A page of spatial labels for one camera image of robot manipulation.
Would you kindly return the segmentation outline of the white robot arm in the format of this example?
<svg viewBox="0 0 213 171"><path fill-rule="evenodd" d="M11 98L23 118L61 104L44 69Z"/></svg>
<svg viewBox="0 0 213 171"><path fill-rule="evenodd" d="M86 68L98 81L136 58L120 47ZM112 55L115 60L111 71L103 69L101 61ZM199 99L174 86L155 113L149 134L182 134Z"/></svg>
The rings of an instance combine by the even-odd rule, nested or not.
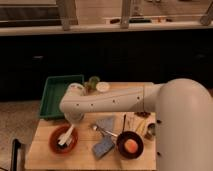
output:
<svg viewBox="0 0 213 171"><path fill-rule="evenodd" d="M157 171L213 171L213 97L200 83L174 79L81 96L68 89L60 102L75 123L92 112L154 112Z"/></svg>

